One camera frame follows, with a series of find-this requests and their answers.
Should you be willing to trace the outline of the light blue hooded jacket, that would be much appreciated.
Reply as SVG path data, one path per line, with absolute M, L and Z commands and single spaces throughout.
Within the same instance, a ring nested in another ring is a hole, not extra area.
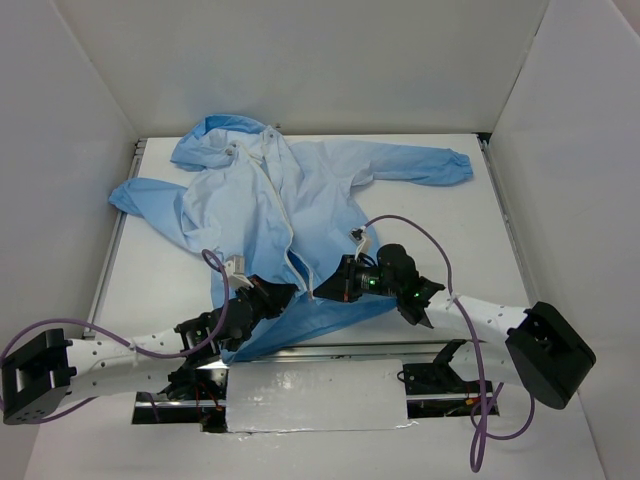
M 178 247 L 240 255 L 246 271 L 297 291 L 284 313 L 259 324 L 226 363 L 249 361 L 394 309 L 367 295 L 354 303 L 313 291 L 353 251 L 351 229 L 367 218 L 351 191 L 375 180 L 450 187 L 471 180 L 469 158 L 450 149 L 356 140 L 289 143 L 274 128 L 236 115 L 212 115 L 176 145 L 172 163 L 188 186 L 133 178 L 110 195 Z

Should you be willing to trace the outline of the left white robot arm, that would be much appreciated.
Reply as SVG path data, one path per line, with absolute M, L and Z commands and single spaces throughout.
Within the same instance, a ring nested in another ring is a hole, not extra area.
M 279 317 L 296 288 L 253 275 L 227 306 L 155 334 L 117 341 L 69 339 L 63 329 L 40 332 L 1 362 L 7 425 L 38 424 L 58 408 L 126 392 L 166 392 L 182 399 L 196 386 L 195 369 L 218 361 Z

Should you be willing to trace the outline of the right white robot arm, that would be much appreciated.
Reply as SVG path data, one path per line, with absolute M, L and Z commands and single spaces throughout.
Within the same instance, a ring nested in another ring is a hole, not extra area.
M 421 276 L 399 244 L 381 247 L 374 265 L 355 255 L 343 256 L 314 294 L 343 303 L 364 295 L 390 297 L 412 325 L 474 333 L 487 380 L 520 385 L 556 410 L 567 406 L 596 363 L 593 350 L 553 305 L 510 307 L 454 296 L 444 285 Z

